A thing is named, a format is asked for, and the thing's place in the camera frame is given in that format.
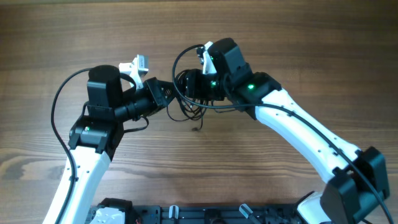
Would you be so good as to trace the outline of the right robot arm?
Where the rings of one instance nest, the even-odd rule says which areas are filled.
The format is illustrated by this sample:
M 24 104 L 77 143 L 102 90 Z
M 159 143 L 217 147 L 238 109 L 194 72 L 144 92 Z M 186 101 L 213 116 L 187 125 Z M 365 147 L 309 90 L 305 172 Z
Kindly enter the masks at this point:
M 241 111 L 273 129 L 316 170 L 325 189 L 295 206 L 304 223 L 359 223 L 377 207 L 387 221 L 389 183 L 384 156 L 374 147 L 361 150 L 309 115 L 282 85 L 253 72 L 230 38 L 195 45 L 202 69 L 182 76 L 179 88 L 190 104 L 222 112 Z

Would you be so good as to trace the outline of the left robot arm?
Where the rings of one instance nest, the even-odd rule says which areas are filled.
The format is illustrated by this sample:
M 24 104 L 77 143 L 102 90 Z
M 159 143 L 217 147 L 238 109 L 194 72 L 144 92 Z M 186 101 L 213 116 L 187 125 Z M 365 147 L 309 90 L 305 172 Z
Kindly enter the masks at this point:
M 124 123 L 147 120 L 175 97 L 171 82 L 150 78 L 142 88 L 123 90 L 122 80 L 135 81 L 117 67 L 100 65 L 87 71 L 88 101 L 69 132 L 69 141 L 60 143 L 67 161 L 45 223 L 84 223 L 100 180 L 130 131 Z

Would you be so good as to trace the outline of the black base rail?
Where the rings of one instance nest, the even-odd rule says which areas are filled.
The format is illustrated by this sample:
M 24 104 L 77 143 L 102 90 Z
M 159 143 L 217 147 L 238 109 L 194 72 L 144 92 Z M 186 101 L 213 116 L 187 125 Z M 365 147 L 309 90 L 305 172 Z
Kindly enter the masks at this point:
M 129 208 L 98 205 L 89 209 L 86 223 L 132 224 L 204 224 L 204 223 L 303 223 L 293 204 L 266 206 L 219 206 L 219 207 L 169 207 L 134 206 Z

